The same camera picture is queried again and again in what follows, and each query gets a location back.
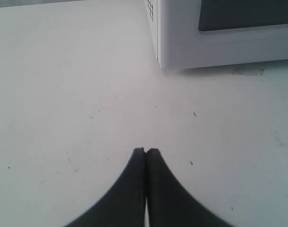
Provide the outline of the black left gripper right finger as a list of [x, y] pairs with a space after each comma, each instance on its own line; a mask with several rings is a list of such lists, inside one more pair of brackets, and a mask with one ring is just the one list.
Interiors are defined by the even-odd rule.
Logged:
[[229, 227], [179, 183], [160, 151], [146, 152], [147, 202], [151, 227]]

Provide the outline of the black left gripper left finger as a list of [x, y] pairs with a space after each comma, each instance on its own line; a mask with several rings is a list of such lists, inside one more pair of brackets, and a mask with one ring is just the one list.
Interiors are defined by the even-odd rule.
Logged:
[[90, 209], [68, 227], [143, 227], [146, 206], [146, 156], [135, 148], [125, 169]]

